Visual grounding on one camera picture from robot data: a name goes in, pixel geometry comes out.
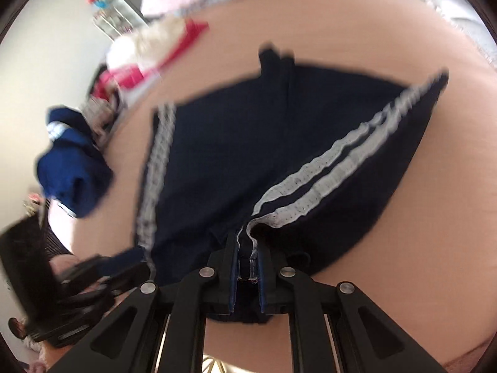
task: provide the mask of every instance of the black device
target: black device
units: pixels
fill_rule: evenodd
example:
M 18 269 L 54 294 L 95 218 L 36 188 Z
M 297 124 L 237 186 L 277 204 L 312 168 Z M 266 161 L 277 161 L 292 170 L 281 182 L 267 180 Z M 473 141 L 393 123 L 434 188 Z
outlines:
M 36 218 L 21 221 L 0 238 L 0 257 L 28 315 L 28 333 L 56 347 L 75 344 L 51 373 L 201 372 L 206 317 L 235 309 L 235 235 L 211 254 L 207 266 L 179 283 L 157 287 L 141 263 L 87 293 L 80 292 L 101 278 L 98 265 L 104 259 L 95 257 L 55 277 L 39 236 Z M 445 371 L 353 283 L 314 282 L 262 240 L 258 276 L 260 313 L 289 315 L 294 373 Z M 134 286 L 102 319 L 114 297 Z

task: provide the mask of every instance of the beige fabric surface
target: beige fabric surface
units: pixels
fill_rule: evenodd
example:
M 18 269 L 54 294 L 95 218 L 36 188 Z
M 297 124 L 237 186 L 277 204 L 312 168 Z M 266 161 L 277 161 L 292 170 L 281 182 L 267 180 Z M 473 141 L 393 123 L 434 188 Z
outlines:
M 76 224 L 75 254 L 132 245 L 153 108 L 257 73 L 262 43 L 408 84 L 448 67 L 449 86 L 384 214 L 317 279 L 356 283 L 441 363 L 487 340 L 497 328 L 497 75 L 472 42 L 419 0 L 238 0 L 196 19 L 210 31 L 110 143 L 115 180 Z M 209 321 L 205 353 L 258 373 L 290 372 L 286 318 L 266 326 Z

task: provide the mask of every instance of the white stripe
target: white stripe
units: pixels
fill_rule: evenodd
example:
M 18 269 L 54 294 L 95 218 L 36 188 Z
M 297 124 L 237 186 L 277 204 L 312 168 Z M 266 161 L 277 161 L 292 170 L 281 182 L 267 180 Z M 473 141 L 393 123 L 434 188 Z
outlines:
M 371 157 L 377 152 L 388 136 L 397 130 L 402 116 L 407 114 L 409 109 L 419 101 L 419 98 L 426 93 L 432 84 L 438 81 L 440 77 L 441 76 L 421 87 L 412 87 L 404 90 L 394 101 L 393 108 L 391 107 L 391 104 L 388 104 L 382 112 L 379 112 L 386 115 L 386 120 L 374 130 L 363 144 L 351 150 L 349 155 L 342 162 L 337 164 L 329 174 L 319 179 L 307 193 L 294 203 L 280 207 L 274 212 L 262 217 L 250 220 L 247 224 L 248 236 L 251 237 L 250 231 L 257 224 L 262 223 L 273 228 L 280 228 L 294 222 L 301 216 L 307 215 L 311 210 L 316 208 L 323 198 L 327 197 L 338 188 L 368 157 Z
M 59 121 L 50 122 L 47 125 L 48 137 L 53 142 L 54 140 L 57 140 L 59 137 L 61 137 L 62 134 L 67 129 L 70 129 L 70 128 L 71 127 L 69 125 L 66 125 L 65 123 L 62 123 Z
M 344 148 L 356 143 L 359 139 L 367 135 L 371 128 L 376 127 L 382 120 L 382 117 L 383 112 L 378 112 L 369 122 L 361 123 L 357 129 L 352 130 L 344 138 L 334 142 L 328 151 L 314 158 L 310 163 L 304 164 L 296 173 L 288 175 L 282 182 L 267 190 L 259 202 L 255 204 L 252 215 L 258 214 L 263 204 L 272 202 L 283 196 L 291 195 L 312 180 L 312 178 L 319 175 L 325 168 L 333 164 L 344 151 Z
M 145 250 L 147 263 L 151 270 L 150 279 L 155 277 L 156 271 L 151 257 L 157 230 L 155 207 L 164 186 L 172 135 L 175 130 L 176 107 L 172 104 L 160 106 L 157 115 L 159 125 L 147 164 L 147 177 L 136 228 L 138 245 Z

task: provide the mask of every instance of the mattress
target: mattress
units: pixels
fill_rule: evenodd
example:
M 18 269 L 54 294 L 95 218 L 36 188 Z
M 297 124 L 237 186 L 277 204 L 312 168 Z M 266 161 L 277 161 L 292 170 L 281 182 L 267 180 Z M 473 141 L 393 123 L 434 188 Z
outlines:
M 383 215 L 315 279 L 357 284 L 442 364 L 487 341 L 497 328 L 497 74 L 473 42 L 419 0 L 236 0 L 194 19 L 210 31 L 120 125 L 106 151 L 113 185 L 76 223 L 73 252 L 132 246 L 154 109 L 257 74 L 264 42 L 401 84 L 446 67 L 448 88 Z M 291 371 L 287 317 L 208 321 L 204 351 L 258 373 Z

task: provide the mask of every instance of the bed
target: bed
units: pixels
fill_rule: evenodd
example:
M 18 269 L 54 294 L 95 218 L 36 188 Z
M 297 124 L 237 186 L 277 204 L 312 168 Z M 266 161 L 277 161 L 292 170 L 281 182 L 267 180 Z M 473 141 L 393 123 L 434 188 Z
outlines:
M 468 372 L 497 329 L 495 69 L 421 0 L 233 0 L 193 19 L 210 31 L 120 124 L 105 153 L 113 185 L 76 222 L 74 254 L 133 245 L 154 109 L 256 74 L 262 43 L 405 84 L 447 67 L 449 86 L 380 220 L 315 279 L 353 281 L 441 364 Z M 261 326 L 208 321 L 204 351 L 258 373 L 291 371 L 284 316 Z

